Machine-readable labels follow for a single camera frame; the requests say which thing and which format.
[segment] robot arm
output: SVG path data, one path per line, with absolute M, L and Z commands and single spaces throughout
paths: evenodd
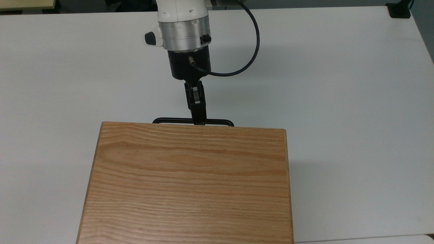
M 207 4 L 218 6 L 224 1 L 228 0 L 157 0 L 158 27 L 142 37 L 146 45 L 164 47 L 168 51 L 172 76 L 178 80 L 185 80 L 191 122 L 195 125 L 216 123 L 216 120 L 207 119 L 204 87 L 200 79 L 207 74 L 232 76 L 241 73 L 253 63 L 259 50 L 259 29 L 252 13 L 240 0 L 230 0 L 241 5 L 255 23 L 257 34 L 255 54 L 244 68 L 236 72 L 227 74 L 211 72 L 208 49 L 211 36 Z M 176 120 L 179 121 L 179 118 L 170 119 L 172 122 Z
M 211 42 L 204 0 L 157 0 L 158 27 L 144 35 L 150 46 L 173 52 L 201 49 Z

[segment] wood grain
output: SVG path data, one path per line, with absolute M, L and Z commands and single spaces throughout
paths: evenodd
M 0 0 L 0 10 L 52 9 L 55 0 Z
M 77 243 L 293 243 L 285 130 L 104 122 Z

